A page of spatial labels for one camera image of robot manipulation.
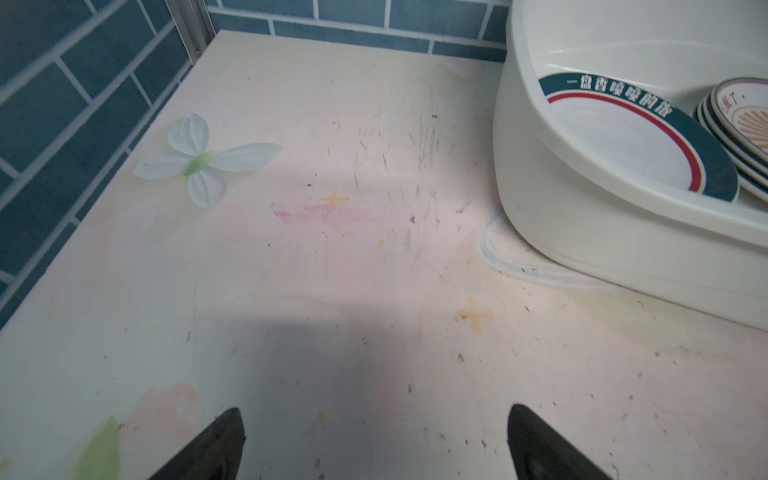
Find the white countertop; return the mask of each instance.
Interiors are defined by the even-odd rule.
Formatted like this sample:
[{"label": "white countertop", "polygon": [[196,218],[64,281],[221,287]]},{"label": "white countertop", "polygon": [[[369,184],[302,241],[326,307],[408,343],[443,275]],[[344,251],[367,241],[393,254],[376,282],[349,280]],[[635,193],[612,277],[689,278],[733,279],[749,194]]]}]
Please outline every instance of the white countertop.
[{"label": "white countertop", "polygon": [[[530,251],[501,69],[219,34],[0,332],[0,478],[73,478],[113,415],[144,480],[231,406],[238,478],[514,478],[516,402],[614,478],[765,478],[768,333]],[[131,174],[191,113],[283,149],[201,209]]]}]

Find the white plate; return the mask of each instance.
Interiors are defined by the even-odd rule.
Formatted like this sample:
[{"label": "white plate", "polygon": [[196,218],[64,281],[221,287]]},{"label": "white plate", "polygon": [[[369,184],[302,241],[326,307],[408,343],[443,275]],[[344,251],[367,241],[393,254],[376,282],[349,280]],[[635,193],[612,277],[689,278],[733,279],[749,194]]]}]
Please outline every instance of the white plate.
[{"label": "white plate", "polygon": [[768,163],[768,80],[734,78],[710,95],[717,119],[738,143]]},{"label": "white plate", "polygon": [[669,187],[735,199],[737,172],[720,142],[670,102],[582,72],[548,75],[539,84],[568,128],[621,166]]},{"label": "white plate", "polygon": [[733,138],[724,131],[722,126],[718,124],[717,119],[713,117],[711,103],[709,96],[705,97],[699,104],[699,108],[703,112],[699,116],[699,123],[701,123],[717,140],[725,147],[726,151],[733,156],[737,156],[743,163],[750,166],[750,169],[754,171],[755,175],[760,176],[764,180],[768,180],[768,166],[763,164],[760,159],[757,159],[750,155],[749,152],[739,147],[733,141]]}]

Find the tiled wall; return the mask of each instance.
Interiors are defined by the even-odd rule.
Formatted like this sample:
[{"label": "tiled wall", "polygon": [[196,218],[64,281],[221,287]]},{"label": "tiled wall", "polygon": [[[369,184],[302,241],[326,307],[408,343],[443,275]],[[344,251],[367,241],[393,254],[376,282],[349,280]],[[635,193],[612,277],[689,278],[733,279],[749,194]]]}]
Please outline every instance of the tiled wall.
[{"label": "tiled wall", "polygon": [[216,30],[504,61],[509,0],[206,0]]},{"label": "tiled wall", "polygon": [[0,8],[0,328],[189,69],[164,0]]}]

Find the plate rim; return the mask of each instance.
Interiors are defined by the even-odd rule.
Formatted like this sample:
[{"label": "plate rim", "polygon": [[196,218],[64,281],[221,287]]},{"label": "plate rim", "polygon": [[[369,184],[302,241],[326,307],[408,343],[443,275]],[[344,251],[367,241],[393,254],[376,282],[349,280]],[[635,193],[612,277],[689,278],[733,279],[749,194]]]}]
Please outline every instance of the plate rim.
[{"label": "plate rim", "polygon": [[[588,77],[588,82],[583,87],[584,85],[580,81],[585,76]],[[596,79],[595,89],[591,87],[592,78]],[[602,80],[601,88],[597,87],[599,80]],[[538,82],[548,103],[551,103],[551,99],[555,95],[565,92],[581,92],[578,96],[610,101],[611,103],[624,106],[640,116],[647,114],[652,119],[646,118],[646,120],[656,123],[656,126],[662,131],[664,128],[661,125],[670,128],[675,133],[675,136],[679,137],[695,153],[696,162],[701,169],[700,186],[698,190],[691,190],[690,187],[685,188],[686,191],[726,202],[734,202],[738,198],[738,172],[723,146],[710,132],[702,128],[698,122],[691,118],[688,113],[674,106],[665,98],[659,97],[655,93],[644,90],[630,82],[586,71],[567,71],[549,74],[539,78]],[[621,86],[618,94],[613,91],[614,84],[620,84]],[[634,93],[632,97],[629,96],[630,91]],[[652,100],[650,107],[643,103],[643,99],[647,95],[650,95]],[[664,113],[659,112],[663,105],[668,109]],[[696,172],[694,172],[691,163],[689,159],[689,168],[693,177]],[[718,177],[720,179],[725,177],[727,181],[714,182],[713,179]]]},{"label": "plate rim", "polygon": [[[708,123],[704,123],[706,122],[707,114],[709,113],[707,112],[707,106],[705,105],[705,102],[704,102],[705,100],[706,98],[704,98],[704,100],[702,100],[701,103],[699,104],[699,109],[702,110],[702,113],[699,116],[699,119],[700,119],[699,122],[702,124],[704,128],[710,129],[710,125]],[[736,171],[739,175],[739,180],[741,180],[742,178],[744,180],[748,180],[749,183],[752,184],[755,188],[759,188],[762,192],[765,193],[765,195],[768,195],[768,178],[762,178],[762,176],[759,174],[754,175],[753,174],[754,170],[748,164],[745,164],[744,162],[742,162],[738,155],[730,151],[728,148],[726,148],[725,150],[726,150],[726,153],[729,154],[729,156],[731,157],[733,164],[736,166]]]},{"label": "plate rim", "polygon": [[712,109],[714,110],[715,115],[720,120],[720,123],[723,124],[723,127],[726,128],[730,133],[731,136],[738,139],[738,144],[742,144],[744,148],[746,148],[748,151],[753,152],[753,155],[756,155],[757,157],[760,157],[763,159],[765,163],[768,164],[768,153],[764,152],[760,147],[752,143],[752,141],[745,137],[744,134],[742,134],[725,116],[723,111],[720,109],[720,104],[717,103],[717,92],[725,88],[727,85],[736,83],[736,82],[742,82],[742,83],[761,83],[766,85],[768,88],[768,80],[765,78],[758,78],[758,77],[736,77],[736,78],[729,78],[727,80],[721,81],[719,84],[715,85],[715,87],[710,92],[710,103],[713,105]]},{"label": "plate rim", "polygon": [[753,157],[749,152],[746,152],[741,148],[739,144],[733,141],[733,138],[728,132],[723,130],[717,119],[712,117],[712,105],[709,95],[704,97],[700,104],[701,109],[703,110],[703,116],[700,117],[699,123],[702,121],[706,122],[705,126],[709,128],[712,135],[723,143],[726,147],[726,151],[730,150],[730,152],[735,154],[742,162],[749,165],[750,168],[755,170],[761,177],[768,180],[768,164],[763,163],[759,158]]}]

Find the white plastic dish rack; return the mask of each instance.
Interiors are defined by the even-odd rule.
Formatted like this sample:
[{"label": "white plastic dish rack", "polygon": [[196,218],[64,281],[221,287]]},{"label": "white plastic dish rack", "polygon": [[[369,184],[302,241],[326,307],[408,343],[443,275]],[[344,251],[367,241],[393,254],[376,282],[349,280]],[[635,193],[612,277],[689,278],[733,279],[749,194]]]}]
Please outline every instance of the white plastic dish rack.
[{"label": "white plastic dish rack", "polygon": [[554,113],[538,79],[617,78],[691,108],[768,78],[768,2],[515,0],[494,114],[499,194],[518,232],[591,275],[768,330],[768,214],[637,176]]}]

